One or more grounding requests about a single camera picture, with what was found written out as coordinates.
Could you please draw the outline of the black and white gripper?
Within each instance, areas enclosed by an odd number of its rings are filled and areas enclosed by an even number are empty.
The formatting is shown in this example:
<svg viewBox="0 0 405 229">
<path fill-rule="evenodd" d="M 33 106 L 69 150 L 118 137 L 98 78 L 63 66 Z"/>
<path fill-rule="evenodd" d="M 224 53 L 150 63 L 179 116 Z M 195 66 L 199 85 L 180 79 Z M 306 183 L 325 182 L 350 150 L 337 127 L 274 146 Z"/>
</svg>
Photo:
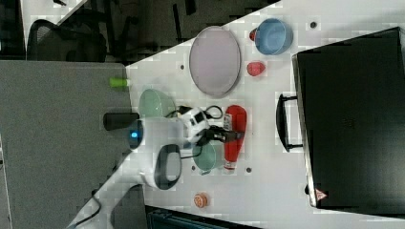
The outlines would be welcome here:
<svg viewBox="0 0 405 229">
<path fill-rule="evenodd" d="M 210 125 L 208 120 L 211 118 L 207 111 L 201 108 L 191 108 L 179 106 L 179 119 L 184 125 L 185 138 L 192 145 L 203 146 L 211 140 L 226 142 L 228 130 L 223 127 Z M 245 133 L 236 133 L 235 139 L 242 139 Z"/>
</svg>

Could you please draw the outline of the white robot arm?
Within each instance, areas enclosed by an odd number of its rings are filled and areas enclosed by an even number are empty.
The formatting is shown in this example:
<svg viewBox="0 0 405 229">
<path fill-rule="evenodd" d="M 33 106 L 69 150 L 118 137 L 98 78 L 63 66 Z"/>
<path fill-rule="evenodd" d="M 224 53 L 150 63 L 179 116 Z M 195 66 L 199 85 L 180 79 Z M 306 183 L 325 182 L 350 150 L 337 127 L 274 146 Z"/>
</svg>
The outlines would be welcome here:
<svg viewBox="0 0 405 229">
<path fill-rule="evenodd" d="M 245 137 L 246 110 L 229 106 L 211 125 L 207 110 L 180 106 L 167 116 L 140 118 L 129 126 L 130 151 L 107 180 L 92 193 L 66 229 L 114 229 L 116 206 L 129 190 L 147 185 L 168 190 L 181 176 L 182 149 L 202 147 L 212 140 L 224 144 L 224 167 L 233 170 Z"/>
</svg>

